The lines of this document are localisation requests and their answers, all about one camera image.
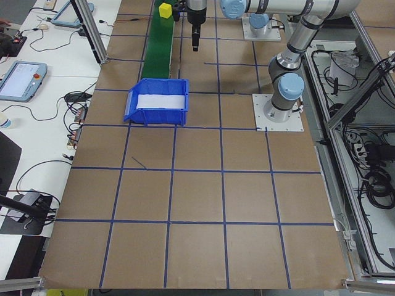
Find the yellow cube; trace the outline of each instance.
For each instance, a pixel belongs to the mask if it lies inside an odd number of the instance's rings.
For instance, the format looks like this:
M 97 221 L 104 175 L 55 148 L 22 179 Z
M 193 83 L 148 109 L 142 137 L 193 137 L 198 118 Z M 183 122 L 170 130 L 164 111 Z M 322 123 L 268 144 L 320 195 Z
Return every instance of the yellow cube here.
M 172 15 L 172 6 L 167 3 L 162 3 L 159 6 L 159 15 L 165 19 L 168 19 Z

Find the robotic arm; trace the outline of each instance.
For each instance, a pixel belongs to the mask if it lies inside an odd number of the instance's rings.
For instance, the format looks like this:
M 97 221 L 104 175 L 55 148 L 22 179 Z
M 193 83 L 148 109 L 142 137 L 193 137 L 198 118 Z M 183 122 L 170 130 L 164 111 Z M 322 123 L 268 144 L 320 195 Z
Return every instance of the robotic arm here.
M 174 21 L 179 21 L 180 12 L 186 12 L 188 22 L 192 24 L 192 48 L 198 51 L 200 26 L 206 21 L 207 0 L 181 0 L 174 4 Z
M 351 13 L 360 0 L 220 0 L 221 10 L 229 19 L 240 18 L 245 12 L 252 14 L 301 15 L 286 48 L 269 64 L 269 74 L 275 89 L 264 113 L 274 122 L 285 122 L 294 102 L 299 99 L 304 82 L 296 73 L 305 53 L 326 19 L 338 19 Z M 181 0 L 175 4 L 176 14 L 186 11 L 192 24 L 193 51 L 198 51 L 200 26 L 206 21 L 207 0 Z

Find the white desk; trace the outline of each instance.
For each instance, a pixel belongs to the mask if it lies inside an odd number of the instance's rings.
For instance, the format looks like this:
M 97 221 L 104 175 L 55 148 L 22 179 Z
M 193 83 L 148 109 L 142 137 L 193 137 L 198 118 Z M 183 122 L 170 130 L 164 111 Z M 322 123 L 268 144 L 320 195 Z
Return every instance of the white desk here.
M 62 8 L 67 0 L 58 0 L 56 10 Z M 89 0 L 94 4 L 93 17 L 100 33 L 110 35 L 112 27 L 105 23 L 99 23 L 100 19 L 113 24 L 115 21 L 120 0 Z M 38 0 L 35 7 L 42 7 L 44 0 Z M 33 10 L 29 13 L 26 21 L 22 24 L 21 31 L 36 28 L 40 24 L 39 17 L 53 17 L 55 14 L 43 10 Z M 35 42 L 32 46 L 37 49 L 55 48 L 68 43 L 70 34 L 77 31 L 76 28 L 66 28 L 55 26 L 50 22 L 43 22 L 49 29 L 44 31 L 44 38 Z M 97 77 L 100 66 L 96 63 L 89 42 L 86 37 L 81 37 L 78 33 L 72 36 L 71 44 L 55 51 L 36 52 L 29 44 L 41 37 L 41 30 L 26 31 L 27 43 L 23 45 L 18 57 L 10 58 L 6 63 L 0 64 L 0 74 L 4 73 L 4 68 L 8 69 L 15 60 L 27 60 L 30 62 L 41 62 L 48 65 L 51 76 L 78 76 Z M 110 38 L 102 35 L 104 46 L 107 48 Z
M 58 0 L 56 8 L 60 9 L 66 0 Z M 90 0 L 94 3 L 94 19 L 99 31 L 110 35 L 112 27 L 105 23 L 99 23 L 99 19 L 112 24 L 116 18 L 120 0 Z M 37 0 L 35 7 L 42 7 L 44 0 Z M 36 27 L 37 15 L 53 15 L 42 10 L 30 12 L 21 30 Z M 35 48 L 56 47 L 67 43 L 69 36 L 75 29 L 55 27 L 51 23 L 49 30 L 44 32 L 44 39 L 34 44 Z M 48 65 L 48 74 L 43 84 L 38 89 L 36 95 L 27 103 L 16 103 L 26 105 L 31 108 L 37 118 L 49 118 L 56 113 L 56 101 L 70 91 L 84 91 L 92 85 L 99 75 L 100 66 L 96 63 L 88 40 L 84 37 L 73 35 L 72 43 L 62 49 L 46 52 L 35 52 L 29 47 L 29 43 L 41 36 L 40 31 L 29 31 L 24 34 L 28 36 L 28 42 L 23 46 L 18 57 L 10 58 L 7 62 L 0 64 L 0 75 L 7 72 L 15 60 L 27 60 L 30 62 L 43 62 Z M 105 47 L 108 45 L 109 37 L 103 36 Z M 0 110 L 15 102 L 0 101 Z M 34 164 L 45 160 L 67 160 L 61 155 L 73 155 L 74 150 L 67 148 L 67 131 L 63 123 L 63 115 L 67 106 L 63 100 L 59 105 L 58 116 L 49 121 L 35 121 L 27 109 L 12 107 L 5 111 L 5 114 L 13 122 L 10 129 L 2 129 L 6 136 L 12 139 L 22 148 L 22 156 L 15 173 L 10 189 L 15 189 L 16 182 L 21 175 Z M 73 122 L 74 116 L 68 113 L 66 121 Z M 34 188 L 55 195 L 61 200 L 64 187 L 69 175 L 70 166 L 65 163 L 46 163 L 34 168 L 20 183 L 21 190 Z M 16 195 L 14 192 L 8 193 L 8 197 Z M 58 204 L 54 200 L 52 207 L 57 208 Z M 5 215 L 7 209 L 0 210 L 0 214 Z M 42 236 L 49 237 L 52 232 L 52 225 L 45 226 Z M 5 279 L 12 259 L 19 245 L 21 236 L 0 235 L 0 280 Z

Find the green conveyor belt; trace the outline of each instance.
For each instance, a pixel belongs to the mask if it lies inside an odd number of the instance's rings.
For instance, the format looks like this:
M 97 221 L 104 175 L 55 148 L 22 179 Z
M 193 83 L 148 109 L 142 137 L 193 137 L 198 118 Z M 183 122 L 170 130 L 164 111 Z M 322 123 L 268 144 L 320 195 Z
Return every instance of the green conveyor belt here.
M 174 0 L 155 0 L 142 78 L 169 78 L 173 45 L 173 17 L 159 16 L 159 6 Z

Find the blue plastic bin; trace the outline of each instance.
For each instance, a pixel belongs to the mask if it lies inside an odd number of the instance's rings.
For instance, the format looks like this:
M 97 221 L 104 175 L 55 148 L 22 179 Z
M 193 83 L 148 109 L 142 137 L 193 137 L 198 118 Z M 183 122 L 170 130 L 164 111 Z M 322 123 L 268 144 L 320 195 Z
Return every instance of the blue plastic bin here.
M 188 111 L 189 81 L 186 79 L 144 78 L 129 90 L 124 121 L 135 123 L 169 123 L 185 125 Z M 185 98 L 182 109 L 137 108 L 140 94 L 182 95 Z

